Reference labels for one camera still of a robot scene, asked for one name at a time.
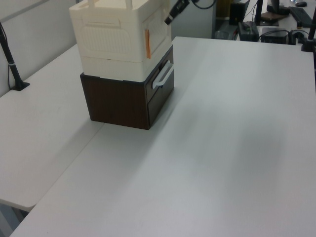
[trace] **white handle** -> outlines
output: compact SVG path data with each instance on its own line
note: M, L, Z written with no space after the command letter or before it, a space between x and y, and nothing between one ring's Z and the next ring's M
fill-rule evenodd
M88 0L89 7L94 7L94 3L98 0ZM126 3L126 9L131 10L133 9L133 0L125 0Z
M172 63L170 63L170 60L168 60L166 65L163 67L161 72L158 74L158 76L154 80L154 82L153 82L153 89L155 89L156 86L164 85L166 83L166 81L168 80L169 76L171 75L171 73L173 72L173 70L174 70L174 65Z
M94 3L98 0L88 0L89 7L94 7Z
M133 9L133 0L125 0L126 9L131 10Z

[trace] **drawer handle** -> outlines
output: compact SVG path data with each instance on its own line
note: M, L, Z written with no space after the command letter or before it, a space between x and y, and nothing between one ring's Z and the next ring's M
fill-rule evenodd
M168 80L168 78L171 75L171 73L173 72L173 70L174 70L174 65L172 63L170 63L170 60L168 60L166 65L163 67L161 72L158 74L158 76L154 80L153 89L155 89L157 86L163 86L166 83L166 81Z

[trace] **desk surface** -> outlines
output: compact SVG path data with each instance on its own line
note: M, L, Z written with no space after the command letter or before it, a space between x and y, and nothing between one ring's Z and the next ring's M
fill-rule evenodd
M315 235L313 55L173 44L175 90L154 126L103 125L12 237Z
M247 9L246 13L248 13L251 10L251 8L256 4L256 2L257 2L257 0L250 0L250 3L249 3L249 6L248 6L248 9ZM307 6L306 7L302 7L302 8L307 12L307 14L311 18L313 18L315 7L316 7L316 1L315 0L306 0L306 2L307 2ZM267 0L263 0L262 13L267 12L267 4L268 4L268 1ZM290 0L280 0L280 4L282 4L282 5L286 6L286 7L295 6L295 2L292 2ZM250 14L248 14L245 17L244 22L246 22L246 21L252 21L252 11L251 11ZM296 29L297 22L296 22L296 20L294 19L294 17L291 14L289 14L287 17L279 20L278 22L279 22L279 26L278 27L274 27L274 26L258 26L259 34L261 34L263 27L285 28L288 31L297 30ZM304 30L304 31L306 31L308 33L310 31L309 28L301 28L301 30Z
M30 211L101 128L81 73L74 46L0 98L0 203Z

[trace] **mouse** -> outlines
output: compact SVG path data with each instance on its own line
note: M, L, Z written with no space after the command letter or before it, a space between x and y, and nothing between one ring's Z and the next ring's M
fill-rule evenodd
M307 6L307 3L305 1L301 1L301 2L296 3L295 6L304 7L304 6Z

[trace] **white partition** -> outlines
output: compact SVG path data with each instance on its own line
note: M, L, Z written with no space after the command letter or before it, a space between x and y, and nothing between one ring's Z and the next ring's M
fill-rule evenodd
M76 0L49 0L3 22L22 80L76 43L68 10L75 4ZM0 48L0 96L7 92L7 61Z
M177 0L171 0L171 7ZM213 0L199 1L202 7L211 5ZM171 23L172 39L176 36L193 38L214 38L216 5L208 10L198 9L190 1L184 11Z

